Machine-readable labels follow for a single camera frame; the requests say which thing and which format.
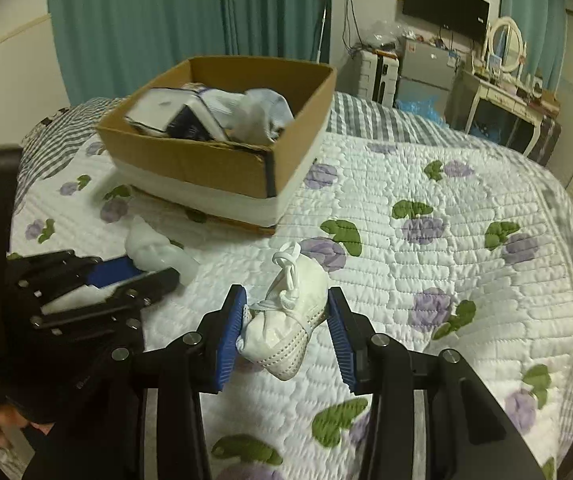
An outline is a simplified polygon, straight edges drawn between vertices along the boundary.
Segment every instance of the teal curtain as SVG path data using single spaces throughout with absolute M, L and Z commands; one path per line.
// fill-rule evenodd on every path
M 557 87 L 566 40 L 564 0 L 502 0 L 501 15 L 511 16 L 528 42 L 522 79 L 541 69 L 545 88 Z
M 327 0 L 48 0 L 71 104 L 128 95 L 191 56 L 315 60 L 326 7 Z

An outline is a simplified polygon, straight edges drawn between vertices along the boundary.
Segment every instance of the television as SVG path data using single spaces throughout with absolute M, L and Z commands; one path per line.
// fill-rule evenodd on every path
M 404 0 L 402 13 L 459 32 L 478 43 L 486 38 L 489 3 L 484 0 Z

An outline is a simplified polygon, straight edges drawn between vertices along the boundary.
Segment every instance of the vanity table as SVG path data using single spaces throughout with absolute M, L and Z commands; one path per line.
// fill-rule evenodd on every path
M 509 17 L 499 18 L 489 28 L 484 42 L 482 59 L 485 60 L 485 67 L 478 66 L 477 69 L 491 76 L 496 82 L 502 81 L 513 84 L 513 89 L 515 89 L 515 85 L 524 88 L 520 76 L 525 56 L 526 45 L 522 42 L 522 33 L 517 24 Z M 512 77 L 511 73 L 516 70 L 518 71 L 517 77 Z M 523 128 L 519 128 L 521 121 L 533 126 L 533 134 L 528 143 L 525 139 L 518 139 L 518 144 L 522 147 L 525 146 L 523 151 L 521 149 L 520 151 L 528 156 L 540 138 L 544 114 L 531 108 L 526 101 L 517 95 L 479 77 L 476 74 L 474 62 L 469 63 L 467 67 L 460 66 L 453 82 L 453 90 L 449 95 L 445 110 L 445 119 L 448 125 L 455 130 L 469 134 L 477 106 L 482 100 L 509 112 L 514 117 L 513 127 L 506 141 L 506 146 L 510 147 L 516 140 L 515 136 L 518 129 L 520 132 L 523 131 Z

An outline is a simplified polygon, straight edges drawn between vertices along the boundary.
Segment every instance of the refrigerator door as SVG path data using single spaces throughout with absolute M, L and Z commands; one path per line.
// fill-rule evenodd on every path
M 399 75 L 450 90 L 455 68 L 448 66 L 448 51 L 426 43 L 407 40 Z
M 448 94 L 449 91 L 444 88 L 400 77 L 397 83 L 397 95 L 395 96 L 395 100 L 403 102 L 433 100 L 433 108 L 435 108 L 441 116 L 444 116 Z

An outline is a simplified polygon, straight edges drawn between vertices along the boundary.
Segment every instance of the curtain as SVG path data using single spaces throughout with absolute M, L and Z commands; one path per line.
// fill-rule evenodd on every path
M 48 0 L 73 105 L 126 96 L 191 56 L 315 60 L 326 6 L 327 0 Z
M 522 79 L 539 68 L 544 87 L 554 91 L 564 57 L 565 0 L 502 0 L 501 15 L 511 16 L 528 42 Z

